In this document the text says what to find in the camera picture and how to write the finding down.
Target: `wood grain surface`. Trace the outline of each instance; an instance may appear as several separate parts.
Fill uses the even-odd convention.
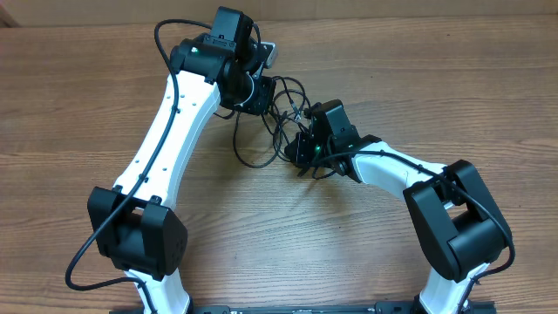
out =
[[[558,14],[558,0],[3,0],[0,11],[24,27],[122,25],[212,21],[221,5],[256,21]]]
[[[517,259],[472,299],[505,313],[555,312],[558,17],[261,29],[280,50],[267,74],[302,80],[314,102],[341,99],[362,135],[423,160],[474,163],[514,232]],[[171,25],[162,39],[170,49],[200,31]],[[131,284],[76,292],[64,273],[92,232],[87,197],[130,162],[166,75],[152,25],[0,30],[0,312],[140,304]],[[233,126],[208,122],[180,186],[176,213],[190,235],[180,275],[197,304],[367,304],[420,291],[429,264],[401,201],[344,177],[296,178],[280,161],[248,169],[233,154]],[[242,117],[239,146],[250,161],[270,154],[260,119]],[[74,279],[120,275],[93,248]]]

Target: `robotic arm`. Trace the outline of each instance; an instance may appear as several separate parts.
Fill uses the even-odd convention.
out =
[[[257,41],[250,37],[253,27]],[[87,203],[97,235],[92,238],[101,255],[125,271],[131,278],[127,281],[135,282],[144,303],[143,312],[194,311],[178,271],[187,245],[186,227],[174,214],[180,180],[201,130],[217,106],[254,115],[267,113],[276,83],[262,76],[262,71],[270,68],[275,58],[276,46],[261,42],[259,30],[249,17],[220,8],[209,34],[185,39],[173,48],[170,67],[174,74],[167,80],[159,112],[126,171],[111,190],[93,189]],[[177,108],[173,75],[179,91]],[[472,280],[509,244],[500,227],[511,235],[473,165],[463,160],[449,167],[427,163],[393,150],[375,136],[360,138],[339,100],[318,103],[304,110],[304,116],[310,120],[310,130],[298,133],[284,151],[295,166],[303,169],[301,173],[310,167],[329,167],[354,181],[385,189],[409,208],[432,270],[415,302],[396,309],[417,313],[460,311],[459,302],[466,300]],[[172,126],[166,130],[170,119]],[[158,148],[161,138],[165,140]],[[149,170],[143,175],[146,167]],[[479,208],[459,191],[484,207]],[[467,211],[451,220],[446,210],[464,203]],[[68,285],[79,288],[68,281],[68,272],[66,275]],[[385,304],[374,306],[381,311]],[[493,307],[483,309],[476,307],[477,312],[485,313],[491,313]],[[234,314],[229,308],[216,313],[225,311]]]

